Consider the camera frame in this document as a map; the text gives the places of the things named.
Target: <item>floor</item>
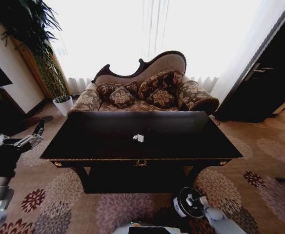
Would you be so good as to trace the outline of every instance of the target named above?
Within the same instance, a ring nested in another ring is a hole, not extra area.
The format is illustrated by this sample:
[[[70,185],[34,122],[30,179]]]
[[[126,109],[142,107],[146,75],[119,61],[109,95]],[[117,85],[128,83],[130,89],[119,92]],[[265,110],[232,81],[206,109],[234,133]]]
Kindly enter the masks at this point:
[[[45,125],[44,141],[18,161],[10,183],[15,195],[1,234],[109,234],[131,220],[185,226],[170,207],[172,194],[86,195],[73,171],[39,159],[66,120],[52,103],[36,116],[46,115],[54,119]],[[274,178],[285,177],[285,110],[258,124],[213,120],[244,158],[202,171],[195,186],[248,234],[284,234],[285,183]],[[188,232],[215,233],[205,219],[187,222]]]

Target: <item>table top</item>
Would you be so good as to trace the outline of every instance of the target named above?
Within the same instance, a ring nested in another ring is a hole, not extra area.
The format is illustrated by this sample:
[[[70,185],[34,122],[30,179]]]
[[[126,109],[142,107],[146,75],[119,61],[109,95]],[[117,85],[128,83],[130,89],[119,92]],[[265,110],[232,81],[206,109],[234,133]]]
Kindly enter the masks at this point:
[[[133,136],[144,136],[138,142]],[[48,160],[242,157],[205,112],[75,112],[41,158]]]

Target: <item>white sheer curtain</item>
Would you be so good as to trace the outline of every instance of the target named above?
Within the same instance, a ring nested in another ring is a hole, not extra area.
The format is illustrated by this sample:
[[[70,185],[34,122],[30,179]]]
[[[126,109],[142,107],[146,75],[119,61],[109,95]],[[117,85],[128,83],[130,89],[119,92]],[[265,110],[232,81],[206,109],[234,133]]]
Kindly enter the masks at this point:
[[[265,1],[48,0],[62,28],[52,45],[74,94],[108,63],[129,75],[139,58],[167,50],[185,55],[187,76],[213,80],[239,52]]]

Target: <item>table drawer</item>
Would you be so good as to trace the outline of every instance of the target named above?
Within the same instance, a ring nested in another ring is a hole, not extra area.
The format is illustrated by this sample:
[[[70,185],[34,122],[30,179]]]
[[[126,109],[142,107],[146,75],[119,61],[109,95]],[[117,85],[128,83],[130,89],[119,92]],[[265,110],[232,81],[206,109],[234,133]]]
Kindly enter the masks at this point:
[[[143,168],[148,166],[224,166],[230,159],[114,159],[114,160],[58,160],[51,161],[57,167],[72,167],[72,166],[105,166],[105,167],[134,167]]]

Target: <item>patterned cushion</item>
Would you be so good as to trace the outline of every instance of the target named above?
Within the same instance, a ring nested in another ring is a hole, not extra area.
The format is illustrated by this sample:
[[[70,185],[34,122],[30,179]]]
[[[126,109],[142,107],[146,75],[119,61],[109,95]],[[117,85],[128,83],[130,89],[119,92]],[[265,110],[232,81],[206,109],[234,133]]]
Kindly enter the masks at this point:
[[[80,97],[69,110],[68,116],[72,112],[98,111],[101,103],[102,99],[95,90],[86,89],[81,93]]]
[[[179,70],[166,70],[163,72],[162,88],[169,91],[171,94],[175,94],[178,86],[181,85],[183,80],[183,73]]]
[[[104,83],[97,87],[97,92],[100,94],[104,101],[110,100],[110,95],[119,87],[121,84]],[[133,96],[137,95],[138,83],[137,81],[130,82],[123,85]]]
[[[150,94],[156,89],[160,88],[162,85],[163,75],[158,73],[149,79],[145,80],[138,90],[138,98],[141,100],[146,100]]]
[[[165,89],[160,88],[154,91],[150,97],[147,98],[147,101],[159,108],[167,109],[174,104],[174,96]]]
[[[160,87],[175,94],[178,86],[182,83],[182,79],[183,73],[179,70],[159,72],[141,84],[138,90],[138,98],[145,100],[153,91]]]
[[[132,104],[134,100],[133,95],[131,95],[124,86],[117,88],[117,90],[110,95],[110,101],[119,109]]]
[[[126,106],[123,109],[116,108],[110,101],[105,101],[99,108],[99,111],[178,111],[176,106],[168,109],[161,109],[154,105],[150,105],[144,100],[135,100],[132,105]]]
[[[193,80],[183,83],[176,94],[177,107],[181,111],[205,111],[210,115],[220,104],[217,98],[212,97]]]
[[[133,95],[134,97],[137,96],[137,92],[138,92],[138,83],[137,81],[133,81],[133,82],[130,82],[126,85],[123,85],[125,87],[125,89],[127,89],[131,95]]]

